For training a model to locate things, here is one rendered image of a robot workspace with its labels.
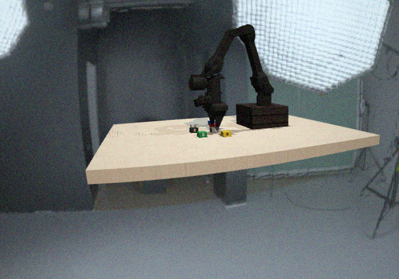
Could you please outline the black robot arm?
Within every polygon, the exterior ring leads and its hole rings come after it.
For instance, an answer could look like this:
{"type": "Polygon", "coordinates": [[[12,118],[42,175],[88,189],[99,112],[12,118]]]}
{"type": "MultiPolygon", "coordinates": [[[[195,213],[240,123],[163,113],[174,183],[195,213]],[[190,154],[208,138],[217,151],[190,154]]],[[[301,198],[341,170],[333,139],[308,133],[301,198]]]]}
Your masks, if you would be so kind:
{"type": "MultiPolygon", "coordinates": [[[[219,74],[223,68],[223,59],[235,37],[239,38],[245,43],[250,65],[252,67],[252,77],[250,77],[251,85],[257,92],[257,105],[272,106],[271,93],[274,88],[271,86],[267,75],[262,70],[262,65],[259,60],[255,41],[255,29],[251,24],[240,26],[236,29],[229,29],[225,32],[216,52],[212,55],[207,63],[204,65],[204,70],[201,74],[191,74],[188,82],[191,91],[218,90],[220,89],[220,79],[224,76],[219,74]],[[216,76],[213,74],[218,73],[216,76]],[[207,76],[211,76],[207,78],[207,76]]],[[[209,93],[198,96],[193,100],[196,107],[203,104],[211,104],[211,97],[209,93]]]]}

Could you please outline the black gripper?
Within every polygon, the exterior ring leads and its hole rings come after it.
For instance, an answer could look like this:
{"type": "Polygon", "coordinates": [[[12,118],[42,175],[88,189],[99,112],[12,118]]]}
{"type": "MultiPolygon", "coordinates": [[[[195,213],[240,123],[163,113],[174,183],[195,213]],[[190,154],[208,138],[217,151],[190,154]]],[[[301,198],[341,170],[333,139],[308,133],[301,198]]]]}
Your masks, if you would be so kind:
{"type": "Polygon", "coordinates": [[[214,121],[216,121],[216,127],[219,127],[225,113],[228,110],[228,105],[221,101],[222,92],[220,92],[220,89],[207,90],[206,95],[207,93],[209,93],[212,103],[203,104],[202,106],[203,108],[205,108],[204,110],[208,113],[211,125],[213,125],[214,121]]]}

